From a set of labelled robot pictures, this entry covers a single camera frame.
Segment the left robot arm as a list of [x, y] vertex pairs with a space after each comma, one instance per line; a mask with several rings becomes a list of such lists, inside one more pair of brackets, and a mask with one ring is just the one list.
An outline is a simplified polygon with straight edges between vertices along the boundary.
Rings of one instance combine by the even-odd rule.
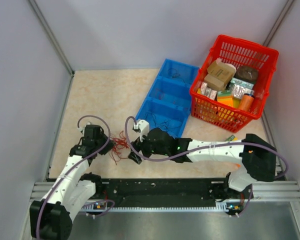
[[29, 208], [31, 236], [37, 240], [67, 240], [73, 222], [87, 200], [104, 191], [101, 177], [85, 171], [98, 155], [105, 155], [114, 142], [99, 125], [86, 124], [82, 137], [69, 152], [66, 164], [50, 190]]

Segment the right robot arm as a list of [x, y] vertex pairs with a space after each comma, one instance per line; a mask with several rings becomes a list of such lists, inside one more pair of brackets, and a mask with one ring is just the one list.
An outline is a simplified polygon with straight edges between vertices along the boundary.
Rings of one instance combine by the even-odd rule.
[[235, 198], [255, 182], [273, 182], [276, 176], [277, 150], [253, 133], [242, 140], [207, 142], [192, 138], [174, 138], [160, 128], [138, 137], [131, 143], [130, 160], [141, 164], [153, 155], [165, 156], [176, 163], [203, 161], [229, 162], [238, 165], [227, 174], [223, 192]]

